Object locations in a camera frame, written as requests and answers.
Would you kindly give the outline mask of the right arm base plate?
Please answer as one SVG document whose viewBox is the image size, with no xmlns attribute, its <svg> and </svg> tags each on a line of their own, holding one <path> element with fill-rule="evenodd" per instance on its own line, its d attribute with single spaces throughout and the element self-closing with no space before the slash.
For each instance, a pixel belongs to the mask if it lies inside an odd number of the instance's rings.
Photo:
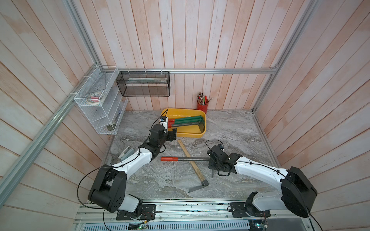
<svg viewBox="0 0 370 231">
<path fill-rule="evenodd" d="M 260 211 L 252 203 L 234 202 L 230 203 L 230 211 L 234 218 L 270 217 L 270 210 Z"/>
</svg>

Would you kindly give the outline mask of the green hoe red grip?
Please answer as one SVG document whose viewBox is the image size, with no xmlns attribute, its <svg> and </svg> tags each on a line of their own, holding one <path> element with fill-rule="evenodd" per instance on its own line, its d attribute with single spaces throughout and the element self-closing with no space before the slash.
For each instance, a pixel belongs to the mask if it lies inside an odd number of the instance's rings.
<svg viewBox="0 0 370 231">
<path fill-rule="evenodd" d="M 198 122 L 198 121 L 203 121 L 203 120 L 204 118 L 202 116 L 189 116 L 189 117 L 169 119 L 169 123 L 173 123 L 173 124 L 191 123 L 191 122 Z"/>
<path fill-rule="evenodd" d="M 176 119 L 169 119 L 167 122 L 168 128 L 186 127 L 198 125 L 201 132 L 205 130 L 205 120 L 202 116 L 191 116 Z"/>
</svg>

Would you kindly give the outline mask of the grey hoe red grip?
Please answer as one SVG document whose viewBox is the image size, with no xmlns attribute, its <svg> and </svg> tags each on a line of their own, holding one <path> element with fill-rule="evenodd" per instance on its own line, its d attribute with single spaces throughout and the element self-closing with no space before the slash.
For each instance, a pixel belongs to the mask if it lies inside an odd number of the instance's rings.
<svg viewBox="0 0 370 231">
<path fill-rule="evenodd" d="M 201 121 L 179 124 L 168 123 L 168 128 L 180 128 L 181 132 L 184 133 L 203 133 L 205 132 L 205 123 Z"/>
<path fill-rule="evenodd" d="M 195 161 L 195 162 L 209 162 L 209 157 L 161 157 L 162 162 L 178 162 L 178 161 Z"/>
</svg>

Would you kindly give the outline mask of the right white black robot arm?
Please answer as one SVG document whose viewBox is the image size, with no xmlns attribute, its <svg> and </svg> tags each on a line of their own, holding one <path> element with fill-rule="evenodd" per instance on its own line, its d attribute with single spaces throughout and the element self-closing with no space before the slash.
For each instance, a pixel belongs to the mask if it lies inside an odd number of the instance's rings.
<svg viewBox="0 0 370 231">
<path fill-rule="evenodd" d="M 210 148 L 207 154 L 209 168 L 219 176 L 246 175 L 276 189 L 269 193 L 252 192 L 244 203 L 231 203 L 234 217 L 268 217 L 271 210 L 288 210 L 299 217 L 309 217 L 318 192 L 299 168 L 271 167 L 240 154 L 227 155 L 221 144 Z"/>
</svg>

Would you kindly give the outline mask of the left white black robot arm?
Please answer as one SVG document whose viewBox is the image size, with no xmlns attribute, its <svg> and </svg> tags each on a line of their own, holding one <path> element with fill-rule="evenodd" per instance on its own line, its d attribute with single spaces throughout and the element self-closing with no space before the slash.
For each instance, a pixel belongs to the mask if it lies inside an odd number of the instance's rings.
<svg viewBox="0 0 370 231">
<path fill-rule="evenodd" d="M 122 210 L 140 216 L 142 202 L 126 193 L 127 180 L 142 166 L 154 160 L 161 153 L 166 141 L 175 141 L 176 138 L 176 128 L 168 131 L 162 124 L 154 125 L 149 137 L 134 154 L 117 164 L 99 168 L 88 200 L 110 213 Z"/>
</svg>

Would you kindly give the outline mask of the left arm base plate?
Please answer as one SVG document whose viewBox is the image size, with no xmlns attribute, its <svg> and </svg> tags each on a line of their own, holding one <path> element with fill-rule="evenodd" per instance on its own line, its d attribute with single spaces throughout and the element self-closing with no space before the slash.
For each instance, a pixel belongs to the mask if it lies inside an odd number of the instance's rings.
<svg viewBox="0 0 370 231">
<path fill-rule="evenodd" d="M 140 204 L 134 212 L 118 210 L 116 220 L 136 221 L 136 220 L 154 220 L 156 216 L 155 204 Z"/>
</svg>

